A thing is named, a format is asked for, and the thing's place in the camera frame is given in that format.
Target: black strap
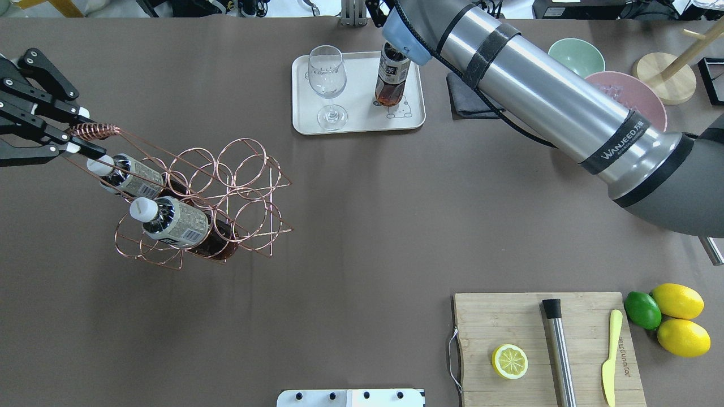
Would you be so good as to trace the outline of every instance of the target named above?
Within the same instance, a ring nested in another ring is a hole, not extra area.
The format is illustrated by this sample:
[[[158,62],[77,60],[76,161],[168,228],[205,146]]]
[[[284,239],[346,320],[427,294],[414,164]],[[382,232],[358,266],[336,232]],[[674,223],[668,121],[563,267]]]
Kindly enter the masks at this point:
[[[711,140],[724,144],[724,114],[720,115],[709,127],[699,136],[702,140]]]
[[[626,120],[616,133],[606,140],[595,153],[580,163],[581,167],[593,175],[607,169],[649,129],[651,123],[635,110],[630,110]]]
[[[664,161],[653,174],[647,179],[640,183],[631,192],[624,196],[614,199],[620,207],[626,208],[631,206],[641,199],[646,198],[650,193],[654,192],[659,185],[663,184],[674,171],[681,166],[681,163],[689,156],[691,149],[694,147],[694,139],[690,138],[686,134],[682,135],[681,141],[676,145],[674,151],[671,151],[669,157]]]
[[[447,41],[447,37],[450,36],[450,32],[453,31],[453,28],[458,24],[458,21],[460,21],[461,18],[473,7],[475,7],[475,4],[468,4],[467,6],[463,7],[462,10],[458,12],[458,15],[455,16],[455,18],[452,19],[450,24],[447,25],[447,28],[445,28],[445,32],[442,34],[442,37],[440,37],[440,41],[437,43],[437,53],[440,54],[442,52],[442,47],[445,46],[445,41]]]
[[[521,32],[510,24],[498,25],[480,44],[478,51],[468,63],[463,75],[463,82],[471,88],[477,88],[478,82],[483,78],[495,57],[505,48],[505,45]]]

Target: metal rod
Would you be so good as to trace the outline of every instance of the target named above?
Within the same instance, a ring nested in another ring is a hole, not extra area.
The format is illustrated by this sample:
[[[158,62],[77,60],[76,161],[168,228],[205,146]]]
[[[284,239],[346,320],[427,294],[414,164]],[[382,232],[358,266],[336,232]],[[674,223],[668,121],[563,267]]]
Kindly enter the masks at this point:
[[[702,246],[704,246],[704,250],[714,266],[724,265],[724,257],[722,257],[722,252],[719,251],[714,239],[699,237],[699,241],[702,242]]]

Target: green bowl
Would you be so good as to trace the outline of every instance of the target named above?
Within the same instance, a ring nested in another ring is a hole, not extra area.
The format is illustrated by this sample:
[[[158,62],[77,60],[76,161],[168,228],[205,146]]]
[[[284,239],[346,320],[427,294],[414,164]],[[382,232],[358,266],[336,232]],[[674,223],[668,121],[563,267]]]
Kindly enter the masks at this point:
[[[550,46],[548,55],[580,77],[606,70],[603,55],[595,46],[578,38],[564,38]]]

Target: glass stem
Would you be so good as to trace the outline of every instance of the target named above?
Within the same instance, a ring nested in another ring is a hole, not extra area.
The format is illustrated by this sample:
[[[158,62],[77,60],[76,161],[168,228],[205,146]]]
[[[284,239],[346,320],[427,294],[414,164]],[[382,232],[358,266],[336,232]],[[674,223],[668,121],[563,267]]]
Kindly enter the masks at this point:
[[[327,100],[329,101],[329,105],[328,105],[329,110],[327,111],[327,121],[333,123],[333,122],[337,121],[339,113],[334,108],[334,98],[327,99]]]

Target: white plastic mount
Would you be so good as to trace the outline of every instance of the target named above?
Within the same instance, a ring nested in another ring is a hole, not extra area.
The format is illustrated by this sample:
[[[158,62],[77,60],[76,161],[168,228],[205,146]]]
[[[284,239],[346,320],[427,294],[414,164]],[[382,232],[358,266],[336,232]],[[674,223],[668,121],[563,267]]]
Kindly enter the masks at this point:
[[[421,389],[284,390],[277,407],[424,407]]]

